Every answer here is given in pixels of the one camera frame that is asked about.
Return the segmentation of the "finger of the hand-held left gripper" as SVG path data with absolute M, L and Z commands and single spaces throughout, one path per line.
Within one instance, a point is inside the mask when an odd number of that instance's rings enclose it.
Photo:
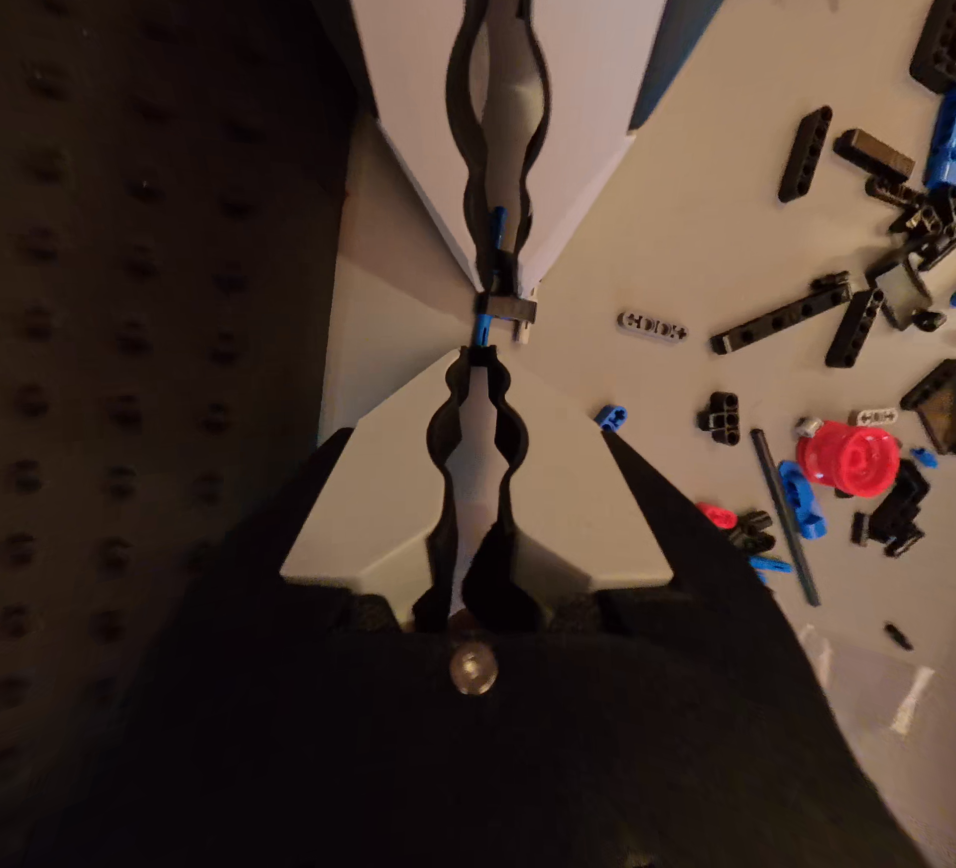
M 487 147 L 472 55 L 488 0 L 350 0 L 379 128 L 477 291 L 489 287 Z
M 631 117 L 667 0 L 532 0 L 549 85 L 548 121 L 526 187 L 532 225 L 519 254 L 536 286 L 633 144 Z

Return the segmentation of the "black three-hole connector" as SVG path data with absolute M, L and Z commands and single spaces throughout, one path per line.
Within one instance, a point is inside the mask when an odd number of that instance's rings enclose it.
M 955 188 L 939 187 L 922 205 L 891 223 L 889 233 L 899 238 L 899 247 L 915 260 L 915 270 L 925 274 L 955 252 Z

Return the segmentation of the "black tee connector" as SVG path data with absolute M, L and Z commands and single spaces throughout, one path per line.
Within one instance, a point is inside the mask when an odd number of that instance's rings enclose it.
M 717 444 L 735 446 L 740 442 L 739 397 L 724 391 L 713 392 L 706 408 L 699 411 L 696 424 Z

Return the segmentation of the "grey thin beam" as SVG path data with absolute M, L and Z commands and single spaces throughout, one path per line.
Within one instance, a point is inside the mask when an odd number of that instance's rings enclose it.
M 624 311 L 618 314 L 617 328 L 629 336 L 640 336 L 667 345 L 681 345 L 687 341 L 687 327 L 644 313 Z

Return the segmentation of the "pile of small pins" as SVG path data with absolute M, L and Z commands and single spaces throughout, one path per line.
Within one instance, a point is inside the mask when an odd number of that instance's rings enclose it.
M 763 583 L 771 573 L 791 575 L 793 566 L 772 555 L 776 539 L 771 532 L 773 519 L 763 510 L 752 510 L 738 516 L 736 525 L 728 532 L 728 539 L 747 557 L 750 567 Z

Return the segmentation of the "black perforated panel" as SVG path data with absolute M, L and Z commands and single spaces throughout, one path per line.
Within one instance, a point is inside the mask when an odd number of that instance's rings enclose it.
M 2 866 L 317 437 L 355 93 L 309 0 L 2 0 Z

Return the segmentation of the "grey desk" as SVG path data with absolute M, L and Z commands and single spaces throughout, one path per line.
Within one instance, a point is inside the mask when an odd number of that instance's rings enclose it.
M 863 129 L 922 175 L 938 99 L 909 64 L 931 2 L 726 0 L 544 278 L 530 344 L 495 328 L 501 355 L 587 413 L 623 404 L 629 444 L 691 498 L 734 508 L 768 494 L 748 439 L 728 448 L 695 429 L 711 391 L 737 392 L 745 428 L 763 428 L 786 459 L 798 418 L 894 405 L 954 357 L 954 320 L 929 335 L 878 319 L 855 367 L 829 369 L 839 311 L 726 358 L 709 347 L 712 335 L 795 299 L 820 274 L 848 269 L 860 286 L 888 249 L 893 210 L 867 196 L 862 170 L 830 145 L 805 198 L 782 205 L 777 188 L 798 121 L 823 105 L 833 134 Z M 615 324 L 624 311 L 681 324 L 687 341 L 624 334 Z M 820 492 L 829 533 L 806 553 L 821 606 L 806 602 L 794 577 L 771 581 L 796 632 L 811 624 L 876 648 L 890 622 L 924 661 L 954 649 L 954 459 L 926 479 L 926 535 L 896 559 L 877 543 L 851 542 L 862 501 Z M 873 781 L 931 864 L 954 865 L 954 778 Z

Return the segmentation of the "blue long pin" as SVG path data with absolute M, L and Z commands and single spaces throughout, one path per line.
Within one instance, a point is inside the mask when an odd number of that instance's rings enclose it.
M 491 244 L 491 259 L 492 259 L 492 280 L 491 285 L 488 288 L 488 292 L 496 292 L 500 288 L 500 278 L 501 278 L 501 245 L 504 240 L 505 231 L 507 229 L 507 217 L 508 211 L 507 208 L 503 205 L 496 205 L 488 213 L 488 240 Z M 474 329 L 472 333 L 472 346 L 474 347 L 487 347 L 488 338 L 490 334 L 490 328 L 492 323 L 492 315 L 481 311 L 479 304 L 481 300 L 477 300 L 475 304 L 475 320 L 474 320 Z

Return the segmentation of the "clear plastic bag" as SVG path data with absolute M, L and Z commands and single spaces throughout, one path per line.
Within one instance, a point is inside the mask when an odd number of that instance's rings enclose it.
M 923 660 L 884 637 L 876 648 L 797 632 L 857 760 L 876 781 L 954 778 L 954 649 Z

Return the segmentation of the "red wheel rim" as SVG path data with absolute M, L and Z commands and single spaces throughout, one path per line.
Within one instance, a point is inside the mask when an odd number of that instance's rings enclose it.
M 901 461 L 900 445 L 880 426 L 824 420 L 796 444 L 796 462 L 811 483 L 863 499 L 890 489 Z

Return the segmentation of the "black open frame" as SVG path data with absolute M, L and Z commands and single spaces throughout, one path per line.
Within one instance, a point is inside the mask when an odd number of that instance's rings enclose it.
M 934 0 L 910 61 L 913 80 L 943 96 L 955 86 L 955 0 Z

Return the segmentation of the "black five-hole beam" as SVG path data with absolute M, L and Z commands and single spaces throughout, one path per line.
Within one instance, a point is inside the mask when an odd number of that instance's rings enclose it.
M 829 105 L 806 114 L 797 125 L 794 142 L 778 187 L 777 200 L 785 205 L 809 192 L 825 145 L 833 110 Z

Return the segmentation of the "long black axle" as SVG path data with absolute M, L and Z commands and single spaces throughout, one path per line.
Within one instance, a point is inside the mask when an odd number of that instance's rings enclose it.
M 819 590 L 807 562 L 794 512 L 787 499 L 783 480 L 777 464 L 773 460 L 767 437 L 763 429 L 760 428 L 751 429 L 748 435 L 766 486 L 771 494 L 772 503 L 783 531 L 784 540 L 790 551 L 792 565 L 803 596 L 810 606 L 819 608 L 821 605 Z

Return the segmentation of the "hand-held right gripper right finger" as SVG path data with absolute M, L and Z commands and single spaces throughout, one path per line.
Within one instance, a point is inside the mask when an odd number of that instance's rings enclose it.
M 534 632 L 572 599 L 668 584 L 672 569 L 598 424 L 496 350 L 470 350 L 470 362 L 486 373 L 494 445 L 507 464 L 495 520 L 463 582 L 478 622 Z

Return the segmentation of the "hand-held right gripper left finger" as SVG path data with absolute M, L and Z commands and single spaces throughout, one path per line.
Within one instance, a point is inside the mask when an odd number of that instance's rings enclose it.
M 356 424 L 283 561 L 290 584 L 385 599 L 402 627 L 435 587 L 428 548 L 443 517 L 448 456 L 433 455 L 427 430 L 456 390 L 470 386 L 468 350 L 445 354 Z

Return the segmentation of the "blue curved panel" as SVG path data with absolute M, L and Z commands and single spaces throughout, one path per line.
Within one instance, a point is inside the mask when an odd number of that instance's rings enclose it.
M 794 461 L 782 461 L 778 465 L 778 474 L 800 536 L 806 540 L 826 536 L 827 522 L 811 483 L 799 465 Z

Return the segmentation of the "black flat plate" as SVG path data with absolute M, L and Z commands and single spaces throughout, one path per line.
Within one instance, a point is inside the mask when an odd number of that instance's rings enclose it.
M 836 138 L 834 152 L 855 167 L 885 181 L 905 183 L 915 168 L 914 159 L 862 129 L 850 129 Z

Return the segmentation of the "long black holed beam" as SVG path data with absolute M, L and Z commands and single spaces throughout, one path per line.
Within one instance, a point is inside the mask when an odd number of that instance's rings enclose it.
M 815 279 L 799 299 L 711 336 L 711 352 L 728 356 L 848 304 L 853 295 L 850 278 L 849 271 L 841 271 Z

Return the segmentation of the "blue flat panel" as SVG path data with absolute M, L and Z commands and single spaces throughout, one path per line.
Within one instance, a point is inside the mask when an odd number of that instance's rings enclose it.
M 927 191 L 955 186 L 955 88 L 942 98 L 926 158 Z

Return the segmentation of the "black angled beam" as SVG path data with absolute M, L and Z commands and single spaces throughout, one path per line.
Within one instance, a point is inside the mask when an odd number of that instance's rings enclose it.
M 891 490 L 871 512 L 857 511 L 851 526 L 851 541 L 860 547 L 877 542 L 884 555 L 899 558 L 925 537 L 917 524 L 930 484 L 917 464 L 900 462 Z

